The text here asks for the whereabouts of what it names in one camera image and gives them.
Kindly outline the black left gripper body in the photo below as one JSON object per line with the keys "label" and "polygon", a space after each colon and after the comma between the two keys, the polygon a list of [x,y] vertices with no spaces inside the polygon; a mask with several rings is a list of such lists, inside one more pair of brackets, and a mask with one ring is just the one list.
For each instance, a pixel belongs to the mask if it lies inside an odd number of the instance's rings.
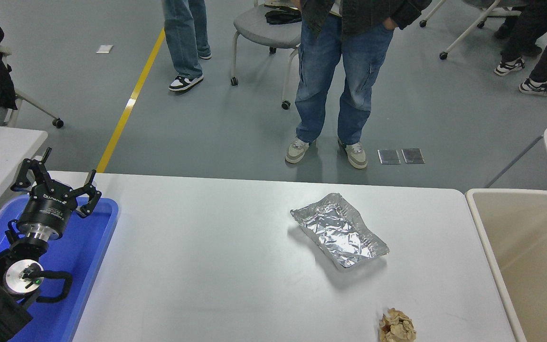
{"label": "black left gripper body", "polygon": [[28,234],[32,227],[39,226],[52,229],[54,234],[63,234],[77,207],[77,201],[70,199],[69,192],[71,188],[58,189],[53,194],[33,188],[28,192],[29,200],[17,221],[17,230]]}

